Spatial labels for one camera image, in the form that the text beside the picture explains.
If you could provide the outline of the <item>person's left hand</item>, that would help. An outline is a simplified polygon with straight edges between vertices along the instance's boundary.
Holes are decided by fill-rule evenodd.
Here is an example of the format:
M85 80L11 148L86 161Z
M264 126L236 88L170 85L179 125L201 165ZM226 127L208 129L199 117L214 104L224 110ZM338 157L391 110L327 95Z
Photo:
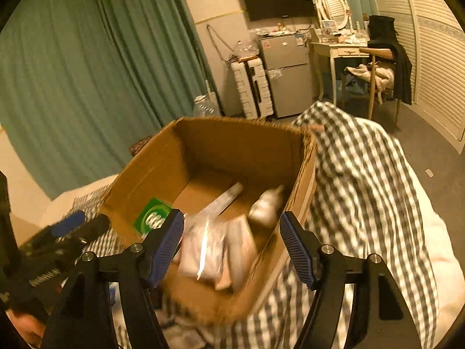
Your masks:
M40 348L46 325L36 317L21 311L7 310L12 325L31 348Z

